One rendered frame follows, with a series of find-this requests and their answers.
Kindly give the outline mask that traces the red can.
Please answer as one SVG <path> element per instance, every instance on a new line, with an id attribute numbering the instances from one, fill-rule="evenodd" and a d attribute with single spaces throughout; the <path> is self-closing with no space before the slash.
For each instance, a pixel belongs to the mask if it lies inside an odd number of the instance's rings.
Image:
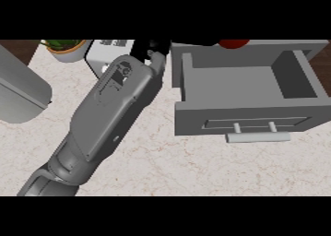
<path id="1" fill-rule="evenodd" d="M 248 40 L 220 40 L 219 46 L 225 49 L 238 49 L 248 43 Z"/>

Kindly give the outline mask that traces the grey drawer front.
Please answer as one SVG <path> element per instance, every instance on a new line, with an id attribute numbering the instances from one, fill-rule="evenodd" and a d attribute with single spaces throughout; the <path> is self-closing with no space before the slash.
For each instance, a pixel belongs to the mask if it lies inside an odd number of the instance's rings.
<path id="1" fill-rule="evenodd" d="M 174 135 L 225 135 L 239 125 L 242 133 L 269 132 L 273 122 L 278 132 L 303 132 L 331 121 L 331 97 L 179 101 L 174 105 Z"/>

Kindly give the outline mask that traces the grey open drawer box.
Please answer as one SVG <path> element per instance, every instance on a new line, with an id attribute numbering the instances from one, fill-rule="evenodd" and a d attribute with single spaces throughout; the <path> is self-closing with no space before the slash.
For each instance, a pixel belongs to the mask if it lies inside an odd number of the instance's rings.
<path id="1" fill-rule="evenodd" d="M 195 68 L 182 56 L 185 101 L 326 98 L 300 51 L 285 51 L 264 66 Z"/>

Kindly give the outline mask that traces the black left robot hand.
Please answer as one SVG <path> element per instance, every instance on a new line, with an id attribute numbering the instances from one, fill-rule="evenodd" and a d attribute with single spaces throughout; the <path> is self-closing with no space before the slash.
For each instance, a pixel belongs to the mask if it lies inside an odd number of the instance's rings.
<path id="1" fill-rule="evenodd" d="M 163 55 L 167 55 L 173 43 L 213 46 L 217 42 L 219 39 L 136 40 L 130 48 L 130 56 L 133 56 L 139 61 L 145 61 L 149 59 L 148 52 L 158 52 Z"/>

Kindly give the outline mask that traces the potted green plant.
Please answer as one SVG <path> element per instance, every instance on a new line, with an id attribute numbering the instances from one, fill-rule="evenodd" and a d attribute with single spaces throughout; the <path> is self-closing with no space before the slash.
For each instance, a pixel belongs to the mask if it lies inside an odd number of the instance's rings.
<path id="1" fill-rule="evenodd" d="M 80 61 L 90 46 L 90 40 L 43 40 L 41 45 L 62 63 Z"/>

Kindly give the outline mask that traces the white box appliance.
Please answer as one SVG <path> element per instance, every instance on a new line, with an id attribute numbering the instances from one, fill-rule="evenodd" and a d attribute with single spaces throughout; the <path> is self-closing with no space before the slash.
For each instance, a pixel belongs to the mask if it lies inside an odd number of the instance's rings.
<path id="1" fill-rule="evenodd" d="M 96 74 L 100 77 L 109 63 L 114 59 L 124 54 L 130 53 L 133 40 L 95 40 L 84 60 Z"/>

